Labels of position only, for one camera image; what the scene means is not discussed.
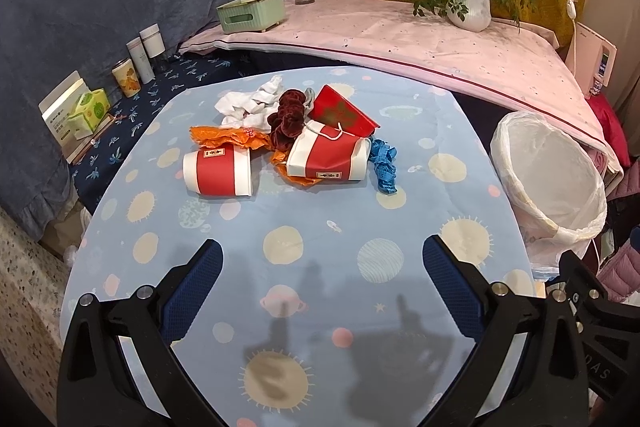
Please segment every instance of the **metal screw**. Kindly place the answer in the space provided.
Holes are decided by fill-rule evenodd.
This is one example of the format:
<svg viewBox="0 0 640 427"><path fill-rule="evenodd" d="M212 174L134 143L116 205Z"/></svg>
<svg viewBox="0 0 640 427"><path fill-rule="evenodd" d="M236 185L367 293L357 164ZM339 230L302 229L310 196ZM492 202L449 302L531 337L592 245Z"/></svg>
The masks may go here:
<svg viewBox="0 0 640 427"><path fill-rule="evenodd" d="M509 293L509 287L504 282L494 282L491 285L491 291L497 296L503 297Z"/></svg>
<svg viewBox="0 0 640 427"><path fill-rule="evenodd" d="M94 301L94 296L91 293L85 293L81 298L78 299L78 303L81 306L88 306Z"/></svg>
<svg viewBox="0 0 640 427"><path fill-rule="evenodd" d="M148 299L153 294L154 294L153 286L140 286L140 288L136 290L136 297L138 299Z"/></svg>
<svg viewBox="0 0 640 427"><path fill-rule="evenodd" d="M566 301L566 293L564 293L562 290L553 290L551 292L551 296L554 298L555 301L557 302L564 302Z"/></svg>

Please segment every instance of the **white trash can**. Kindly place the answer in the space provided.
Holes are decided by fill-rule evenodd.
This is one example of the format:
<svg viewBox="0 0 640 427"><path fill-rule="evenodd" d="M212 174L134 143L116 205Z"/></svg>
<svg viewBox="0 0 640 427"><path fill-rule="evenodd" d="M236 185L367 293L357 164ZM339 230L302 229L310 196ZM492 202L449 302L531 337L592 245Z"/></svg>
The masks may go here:
<svg viewBox="0 0 640 427"><path fill-rule="evenodd" d="M579 257L604 227L604 184L587 153L535 113L502 118L491 156L534 272L557 273L560 255Z"/></svg>

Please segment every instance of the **maroon scrunchie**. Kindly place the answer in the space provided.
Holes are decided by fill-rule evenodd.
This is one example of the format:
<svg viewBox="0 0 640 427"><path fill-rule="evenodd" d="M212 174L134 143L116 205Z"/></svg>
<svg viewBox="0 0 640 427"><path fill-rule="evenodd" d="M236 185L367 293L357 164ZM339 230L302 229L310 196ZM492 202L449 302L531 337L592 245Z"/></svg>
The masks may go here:
<svg viewBox="0 0 640 427"><path fill-rule="evenodd" d="M293 147L293 142L305 126L305 94L297 89L287 89L280 97L278 111L269 115L271 144L281 152Z"/></svg>

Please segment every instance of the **crumpled white tissue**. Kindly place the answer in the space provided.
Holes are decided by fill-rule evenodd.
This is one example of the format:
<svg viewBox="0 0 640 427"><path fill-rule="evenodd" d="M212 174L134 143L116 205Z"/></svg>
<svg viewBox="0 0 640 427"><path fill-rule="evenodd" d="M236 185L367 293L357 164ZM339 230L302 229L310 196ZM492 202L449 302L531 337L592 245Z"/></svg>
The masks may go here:
<svg viewBox="0 0 640 427"><path fill-rule="evenodd" d="M215 108L225 116L220 127L251 127L270 132L271 126L267 118L278 110L278 100L282 91L282 77L275 74L257 91L228 92L215 105Z"/></svg>

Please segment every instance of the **red and white paper cup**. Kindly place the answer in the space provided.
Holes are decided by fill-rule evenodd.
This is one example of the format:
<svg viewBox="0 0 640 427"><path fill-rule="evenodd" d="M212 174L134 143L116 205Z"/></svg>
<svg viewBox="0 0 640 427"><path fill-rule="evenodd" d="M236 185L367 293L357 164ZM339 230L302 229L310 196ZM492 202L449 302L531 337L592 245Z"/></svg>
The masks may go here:
<svg viewBox="0 0 640 427"><path fill-rule="evenodd" d="M363 180L371 143L315 120L305 123L287 158L287 174L329 180Z"/></svg>
<svg viewBox="0 0 640 427"><path fill-rule="evenodd" d="M226 143L184 155L182 172L189 190L203 196L251 196L249 149Z"/></svg>

